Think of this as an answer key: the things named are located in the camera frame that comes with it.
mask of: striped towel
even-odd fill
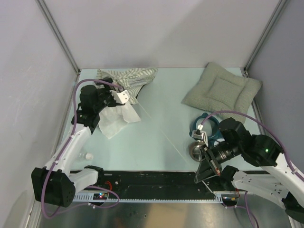
[[[145,84],[153,81],[157,71],[157,68],[132,68],[124,72],[113,70],[103,71],[99,69],[96,78],[103,79],[105,77],[111,77],[115,83],[118,83],[124,89],[128,90],[131,96],[129,102],[134,105],[138,103],[136,96],[140,89]]]

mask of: metal frame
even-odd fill
[[[245,64],[244,70],[245,72],[247,72],[249,70],[249,68],[252,65],[252,62],[255,60],[255,58],[257,57],[259,51],[261,50],[264,42],[266,41],[266,39],[268,38],[270,32],[272,31],[274,25],[277,23],[277,21],[279,20],[280,16],[282,15],[283,11],[285,10],[286,6],[288,5],[288,3],[290,2],[290,0],[280,0],[279,3],[277,4],[275,11],[272,13],[260,39],[258,40],[255,48],[253,49],[248,61]]]
[[[44,2],[44,0],[36,0],[36,3],[38,4],[42,14],[44,15],[47,23],[49,24],[51,30],[53,31],[56,39],[58,40],[60,46],[62,47],[63,49],[63,52],[65,53],[66,57],[68,58],[70,64],[72,65],[74,71],[76,72],[76,74],[79,74],[80,72],[80,69],[78,68],[72,54],[71,54],[71,51],[70,49],[68,48],[67,46],[67,43],[65,42],[65,40],[63,39],[60,31],[59,31],[59,28],[57,26],[57,24],[55,23],[46,3]]]

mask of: pillow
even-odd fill
[[[210,112],[230,110],[246,114],[261,86],[261,81],[235,76],[211,62],[182,102]],[[245,122],[245,117],[237,114],[219,115],[222,119],[233,117],[237,121]]]

